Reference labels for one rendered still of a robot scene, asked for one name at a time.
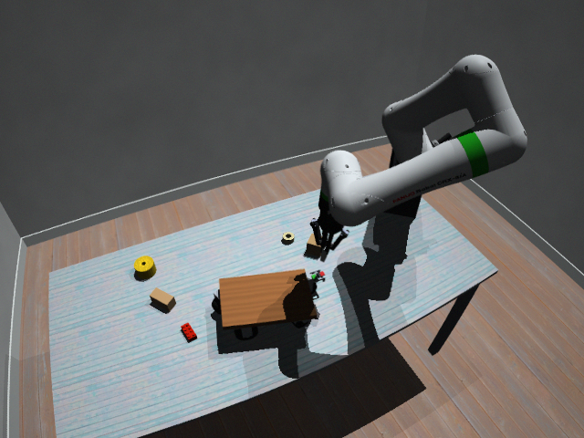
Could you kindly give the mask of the tan cardboard box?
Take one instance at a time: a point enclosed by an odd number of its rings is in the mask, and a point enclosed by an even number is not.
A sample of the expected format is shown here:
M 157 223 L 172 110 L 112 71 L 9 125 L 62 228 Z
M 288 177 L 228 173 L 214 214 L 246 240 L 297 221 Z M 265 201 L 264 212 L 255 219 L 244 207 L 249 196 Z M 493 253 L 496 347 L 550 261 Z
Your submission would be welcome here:
M 311 234 L 307 242 L 307 254 L 320 257 L 320 250 L 321 246 L 316 244 L 315 236 Z

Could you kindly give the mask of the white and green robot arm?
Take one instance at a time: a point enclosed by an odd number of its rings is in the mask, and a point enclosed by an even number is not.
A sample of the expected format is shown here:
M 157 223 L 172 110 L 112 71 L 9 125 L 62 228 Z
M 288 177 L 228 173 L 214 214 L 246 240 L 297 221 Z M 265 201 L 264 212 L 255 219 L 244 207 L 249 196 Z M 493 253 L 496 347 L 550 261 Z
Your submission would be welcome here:
M 473 128 L 429 140 L 422 127 L 463 109 Z M 321 163 L 318 208 L 339 224 L 363 224 L 414 197 L 505 167 L 527 148 L 500 72 L 481 55 L 462 58 L 428 88 L 391 104 L 382 126 L 396 166 L 363 178 L 359 161 L 348 151 L 333 151 Z

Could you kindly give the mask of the yellow short cylinder with center hole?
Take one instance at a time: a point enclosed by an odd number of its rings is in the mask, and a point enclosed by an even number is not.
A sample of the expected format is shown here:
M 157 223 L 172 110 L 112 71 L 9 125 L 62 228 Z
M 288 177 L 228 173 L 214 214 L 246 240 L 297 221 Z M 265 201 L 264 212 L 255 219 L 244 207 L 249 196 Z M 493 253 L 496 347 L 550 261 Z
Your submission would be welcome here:
M 156 266 L 150 256 L 141 256 L 134 263 L 135 271 L 139 278 L 149 279 L 156 273 Z

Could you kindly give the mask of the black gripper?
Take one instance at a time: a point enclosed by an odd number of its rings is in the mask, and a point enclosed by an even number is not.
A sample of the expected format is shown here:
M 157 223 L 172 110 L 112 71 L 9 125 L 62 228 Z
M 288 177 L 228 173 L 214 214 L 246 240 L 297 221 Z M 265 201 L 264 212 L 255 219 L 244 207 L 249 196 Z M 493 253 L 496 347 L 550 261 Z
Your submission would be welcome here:
M 322 223 L 321 223 L 321 222 Z M 332 251 L 339 245 L 339 243 L 344 239 L 347 238 L 349 234 L 349 230 L 344 229 L 344 225 L 339 224 L 333 217 L 329 217 L 324 215 L 321 211 L 319 214 L 319 218 L 313 218 L 310 222 L 311 227 L 313 228 L 316 244 L 321 246 L 321 257 L 320 261 L 325 262 L 326 255 L 328 255 L 329 249 Z M 322 237 L 319 227 L 322 229 Z M 335 228 L 334 228 L 335 227 Z M 332 236 L 338 232 L 340 232 L 339 237 L 336 241 L 331 244 Z M 329 234 L 329 235 L 328 235 Z

